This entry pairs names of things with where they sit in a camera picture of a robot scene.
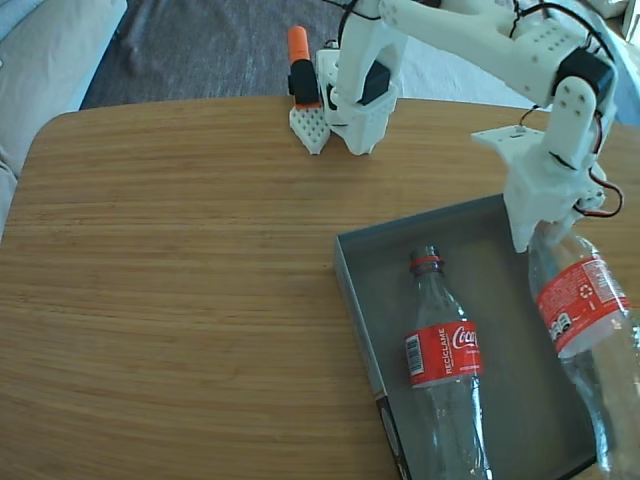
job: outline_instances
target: red wire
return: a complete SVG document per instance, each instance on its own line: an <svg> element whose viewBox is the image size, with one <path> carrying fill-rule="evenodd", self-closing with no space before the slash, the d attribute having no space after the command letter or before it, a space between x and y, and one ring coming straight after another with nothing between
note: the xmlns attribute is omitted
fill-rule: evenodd
<svg viewBox="0 0 640 480"><path fill-rule="evenodd" d="M582 210L577 206L574 206L573 208L576 211L580 212L585 217L597 217L597 218L615 217L618 213L620 213L620 210L622 210L622 207L624 206L624 193L622 192L622 189L618 187L615 183L607 182L606 180L602 180L601 178L596 177L591 168L589 169L589 177L591 178L591 180L593 180L595 183L597 183L601 187L604 187L607 190L613 190L618 194L618 207L612 212L607 212L604 210Z"/></svg>

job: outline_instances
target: recycle symbol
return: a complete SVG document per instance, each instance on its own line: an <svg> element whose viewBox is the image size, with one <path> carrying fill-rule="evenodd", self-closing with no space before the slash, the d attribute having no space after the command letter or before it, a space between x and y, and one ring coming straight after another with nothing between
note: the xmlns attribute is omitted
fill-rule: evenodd
<svg viewBox="0 0 640 480"><path fill-rule="evenodd" d="M580 287L580 296L582 298L589 298L591 295L593 295L593 288L589 285L582 285Z"/></svg>

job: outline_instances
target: robotic arm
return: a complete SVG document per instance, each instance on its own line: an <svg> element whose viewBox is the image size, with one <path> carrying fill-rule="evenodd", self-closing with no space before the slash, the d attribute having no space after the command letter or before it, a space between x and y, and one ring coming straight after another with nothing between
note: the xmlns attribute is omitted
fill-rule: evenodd
<svg viewBox="0 0 640 480"><path fill-rule="evenodd" d="M317 54L324 121L352 153L369 153L395 108L408 35L454 53L537 106L552 105L544 133L517 125L473 138L493 147L508 167L504 200L516 251L527 249L541 220L564 234L604 202L597 157L616 112L612 61L588 52L585 35L553 19L516 20L515 12L487 0L438 3L352 2L340 48Z"/></svg>

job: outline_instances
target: cushion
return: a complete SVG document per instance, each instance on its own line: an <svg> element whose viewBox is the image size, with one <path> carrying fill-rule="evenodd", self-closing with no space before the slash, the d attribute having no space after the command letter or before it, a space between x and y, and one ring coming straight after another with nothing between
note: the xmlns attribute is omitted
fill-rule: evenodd
<svg viewBox="0 0 640 480"><path fill-rule="evenodd" d="M44 0L0 0L0 42Z"/></svg>
<svg viewBox="0 0 640 480"><path fill-rule="evenodd" d="M46 0L0 42L0 160L14 175L38 131L77 109L71 100L125 9L126 0Z"/></svg>

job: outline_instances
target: coca-cola bottle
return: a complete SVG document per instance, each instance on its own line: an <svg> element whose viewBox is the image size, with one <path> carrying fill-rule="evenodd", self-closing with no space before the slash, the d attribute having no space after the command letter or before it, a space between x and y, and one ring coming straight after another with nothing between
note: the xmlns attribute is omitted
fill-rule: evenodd
<svg viewBox="0 0 640 480"><path fill-rule="evenodd" d="M490 480L482 434L482 360L476 330L448 292L435 247L411 253L418 284L415 331L405 337L409 378L423 418L433 421L437 480Z"/></svg>
<svg viewBox="0 0 640 480"><path fill-rule="evenodd" d="M541 223L529 282L556 352L589 410L607 479L640 479L640 350L629 302L589 241Z"/></svg>

